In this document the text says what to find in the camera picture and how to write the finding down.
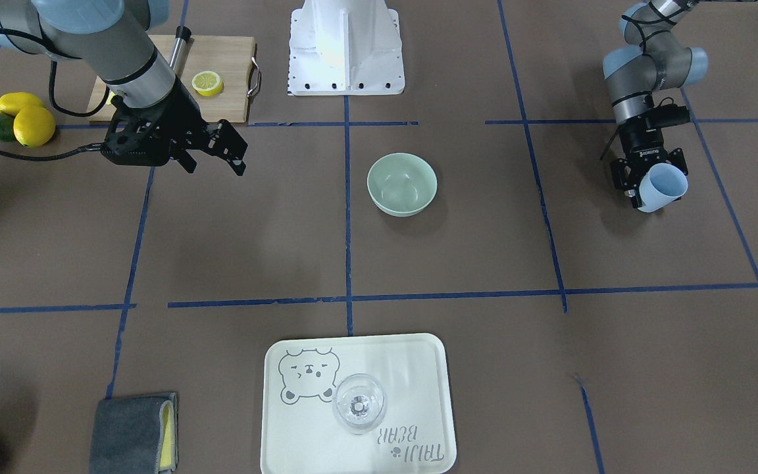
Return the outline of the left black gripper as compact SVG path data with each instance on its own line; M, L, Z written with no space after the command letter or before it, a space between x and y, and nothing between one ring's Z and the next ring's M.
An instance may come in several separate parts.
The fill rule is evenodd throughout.
M665 148L663 129L647 131L641 117L632 117L617 130L624 156L613 160L613 184L622 185L632 208L643 206L641 179L653 165L670 164L684 176L689 174L684 150Z

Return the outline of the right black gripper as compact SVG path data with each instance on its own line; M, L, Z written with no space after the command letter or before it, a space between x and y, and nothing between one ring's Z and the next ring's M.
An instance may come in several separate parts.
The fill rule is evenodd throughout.
M197 167L189 152L198 150L222 159L237 176L244 175L249 144L228 120L211 125L204 120L187 89L172 89L157 104L144 108L130 107L120 94L113 96L111 104L115 111L133 110L136 116L157 121L162 136L170 140L169 161L177 161L187 173L193 174Z

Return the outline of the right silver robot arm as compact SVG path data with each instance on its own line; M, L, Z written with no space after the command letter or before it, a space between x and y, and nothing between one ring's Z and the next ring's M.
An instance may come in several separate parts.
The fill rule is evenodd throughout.
M148 30L168 19L168 1L0 1L0 45L82 60L111 90L115 108L100 152L116 165L192 173L199 150L243 175L247 142L227 120L208 123Z

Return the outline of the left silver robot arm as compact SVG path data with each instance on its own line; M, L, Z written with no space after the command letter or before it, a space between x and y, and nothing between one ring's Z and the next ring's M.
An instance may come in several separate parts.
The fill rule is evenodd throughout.
M685 105L656 104L653 94L697 84L707 74L707 52L680 44L672 30L694 1L637 3L620 16L625 45L603 60L605 85L622 157L610 164L615 189L633 208L652 213L680 200L688 189L682 148L665 147L664 129L691 122Z

